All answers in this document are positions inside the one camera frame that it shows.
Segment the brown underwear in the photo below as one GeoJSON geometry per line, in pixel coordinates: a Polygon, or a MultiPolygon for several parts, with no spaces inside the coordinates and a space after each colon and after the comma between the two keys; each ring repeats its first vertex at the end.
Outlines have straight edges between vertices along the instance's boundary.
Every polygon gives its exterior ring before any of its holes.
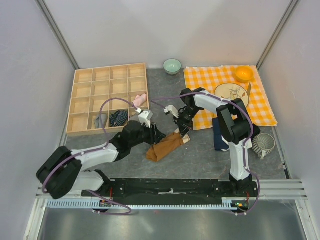
{"type": "Polygon", "coordinates": [[[159,162],[178,147],[190,141],[188,134],[181,136],[178,129],[163,138],[159,143],[152,145],[146,153],[146,159],[152,162],[159,162]]]}

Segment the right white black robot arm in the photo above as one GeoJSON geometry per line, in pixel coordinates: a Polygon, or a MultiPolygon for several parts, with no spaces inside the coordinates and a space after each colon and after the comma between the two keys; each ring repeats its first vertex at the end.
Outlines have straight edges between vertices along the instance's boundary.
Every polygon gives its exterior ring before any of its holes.
{"type": "Polygon", "coordinates": [[[220,98],[204,88],[186,88],[179,97],[185,106],[178,110],[174,122],[182,136],[193,130],[193,119],[200,110],[217,115],[221,136],[228,142],[230,152],[229,191],[235,197],[242,196],[253,181],[248,164],[248,142],[254,126],[244,102],[240,98],[220,98]]]}

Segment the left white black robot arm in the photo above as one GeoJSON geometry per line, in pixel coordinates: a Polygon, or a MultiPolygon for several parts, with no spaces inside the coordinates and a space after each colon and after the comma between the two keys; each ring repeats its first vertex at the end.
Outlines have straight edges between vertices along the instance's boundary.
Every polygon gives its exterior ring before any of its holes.
{"type": "Polygon", "coordinates": [[[100,170],[90,168],[120,161],[131,153],[131,149],[146,143],[155,145],[166,135],[156,124],[151,127],[130,120],[121,132],[107,143],[96,147],[70,150],[66,146],[57,148],[36,173],[44,192],[57,200],[69,192],[91,190],[99,197],[110,191],[108,178],[100,170]]]}

